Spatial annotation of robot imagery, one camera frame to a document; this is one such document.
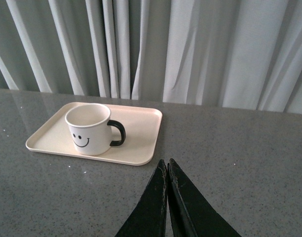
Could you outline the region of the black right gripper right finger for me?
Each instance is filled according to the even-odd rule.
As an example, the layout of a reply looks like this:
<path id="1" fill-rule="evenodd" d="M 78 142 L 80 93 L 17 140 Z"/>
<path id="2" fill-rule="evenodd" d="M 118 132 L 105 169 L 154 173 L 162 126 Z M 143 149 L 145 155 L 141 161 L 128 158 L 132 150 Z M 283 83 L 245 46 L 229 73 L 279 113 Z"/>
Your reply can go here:
<path id="1" fill-rule="evenodd" d="M 168 200 L 175 237 L 238 237 L 174 159 L 168 164 Z"/>

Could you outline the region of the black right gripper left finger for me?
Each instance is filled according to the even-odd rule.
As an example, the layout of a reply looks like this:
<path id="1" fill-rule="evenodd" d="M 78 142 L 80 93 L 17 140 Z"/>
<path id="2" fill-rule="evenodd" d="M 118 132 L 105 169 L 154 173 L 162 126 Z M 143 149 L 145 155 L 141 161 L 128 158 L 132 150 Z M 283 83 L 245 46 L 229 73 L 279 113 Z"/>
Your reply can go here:
<path id="1" fill-rule="evenodd" d="M 116 236 L 164 237 L 166 233 L 167 198 L 167 167 L 161 159 L 138 204 Z"/>

